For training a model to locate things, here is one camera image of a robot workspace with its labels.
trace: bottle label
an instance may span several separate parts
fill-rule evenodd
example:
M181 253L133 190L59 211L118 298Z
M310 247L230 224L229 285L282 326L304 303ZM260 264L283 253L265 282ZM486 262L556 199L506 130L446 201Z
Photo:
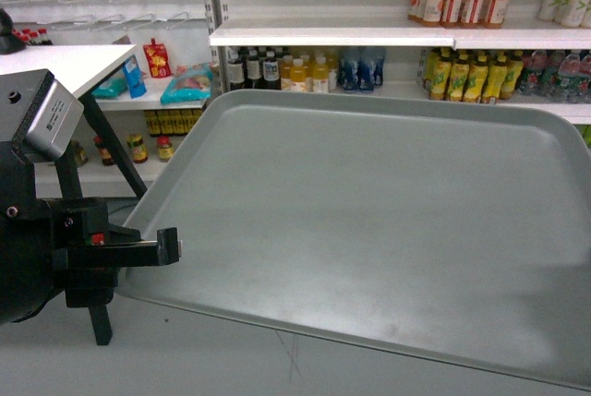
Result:
M265 80L279 80L279 63L277 61L265 61L262 69Z
M259 60L247 61L247 74L249 79L260 79Z
M462 10L462 22L464 24L477 24L483 3L484 0L465 0L464 9Z
M305 93L306 91L308 91L308 88L306 86L306 82L294 82L292 80L292 89L291 91L298 91L300 93Z
M228 78L231 84L241 84L244 82L242 64L228 64Z
M427 0L423 20L427 22L439 22L441 20L442 10L443 0Z
M281 90L291 91L291 89L292 89L292 80L290 78L281 78Z
M328 93L329 80L328 79L314 79L313 91L315 93Z
M564 9L561 25L564 27L578 27L583 22L587 6L591 0L569 0L569 5Z
M488 8L486 22L488 24L501 24L507 14L509 0L492 0Z
M543 0L537 18L539 20L553 20L561 2L562 0Z
M462 8L463 0L445 0L443 4L443 13L441 20L443 22L454 23L460 18L460 9Z
M418 12L418 4L419 0L410 0L410 5L408 6L408 16L416 16Z

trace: plastic tray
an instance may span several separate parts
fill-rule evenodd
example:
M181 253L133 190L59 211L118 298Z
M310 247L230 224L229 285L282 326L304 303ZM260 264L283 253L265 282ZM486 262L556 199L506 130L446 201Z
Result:
M181 261L119 292L589 389L590 174L552 114L235 91L127 221Z

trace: blue package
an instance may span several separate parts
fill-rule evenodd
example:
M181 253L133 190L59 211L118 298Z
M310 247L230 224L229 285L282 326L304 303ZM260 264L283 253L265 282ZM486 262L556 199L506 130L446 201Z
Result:
M175 78L166 87L160 102L167 104L210 98L212 78L209 64L180 66L176 70Z
M138 66L138 60L133 55L126 60L123 65L123 74L126 76L127 87L131 98L138 98L146 93L146 84L141 78L141 70Z

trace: white shelf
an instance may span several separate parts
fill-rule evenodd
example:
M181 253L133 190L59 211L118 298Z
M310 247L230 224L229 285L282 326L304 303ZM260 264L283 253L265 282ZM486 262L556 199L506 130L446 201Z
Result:
M129 91L121 93L115 99L97 99L97 103L104 112L120 112L130 110L179 110L185 108L202 108L206 100L176 102L162 105L160 98L168 87L172 77L169 78L147 78L146 93L138 98L132 99Z
M234 18L210 36L211 46L444 46L454 49L587 49L591 30L533 18L509 18L502 29L444 29L400 15L340 18Z

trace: red snack package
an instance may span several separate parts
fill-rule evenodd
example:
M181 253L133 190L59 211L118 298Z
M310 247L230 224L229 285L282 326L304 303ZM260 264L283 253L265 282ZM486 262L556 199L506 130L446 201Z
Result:
M156 40L151 38L151 43L144 45L144 54L150 67L150 76L166 78L173 74L168 66L168 53L163 43L156 43Z

